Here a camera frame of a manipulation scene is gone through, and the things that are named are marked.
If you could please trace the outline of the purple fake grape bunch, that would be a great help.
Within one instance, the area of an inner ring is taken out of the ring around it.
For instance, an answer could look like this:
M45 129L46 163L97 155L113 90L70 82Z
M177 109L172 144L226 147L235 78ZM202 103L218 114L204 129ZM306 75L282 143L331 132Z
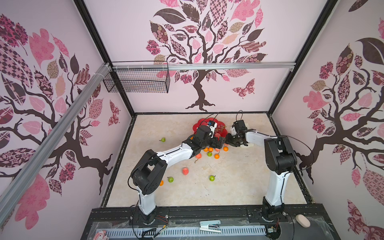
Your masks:
M224 125L220 125L216 128L216 133L217 134L220 134L220 135L227 135L228 134L228 130L227 130L227 127L224 126Z

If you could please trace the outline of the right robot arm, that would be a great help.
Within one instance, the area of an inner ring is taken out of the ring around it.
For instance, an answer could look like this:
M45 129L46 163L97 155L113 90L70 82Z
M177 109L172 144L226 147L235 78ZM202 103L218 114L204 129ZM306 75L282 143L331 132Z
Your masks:
M272 222L285 210L284 195L288 178L297 164L294 150L288 137L269 136L254 129L248 129L243 120L235 121L231 133L226 136L226 143L233 147L254 144L265 149L265 159L271 171L269 186L263 197L262 218Z

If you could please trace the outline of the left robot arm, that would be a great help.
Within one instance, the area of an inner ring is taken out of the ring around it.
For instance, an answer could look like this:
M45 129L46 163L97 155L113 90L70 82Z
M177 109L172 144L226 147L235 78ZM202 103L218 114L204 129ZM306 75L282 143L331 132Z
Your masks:
M160 186L167 168L194 158L206 148L223 147L225 138L215 136L217 126L216 122L210 120L207 125L199 126L195 134L189 136L179 146L163 152L154 152L150 149L143 154L129 179L138 191L139 216L145 224L153 223L157 216L155 191Z

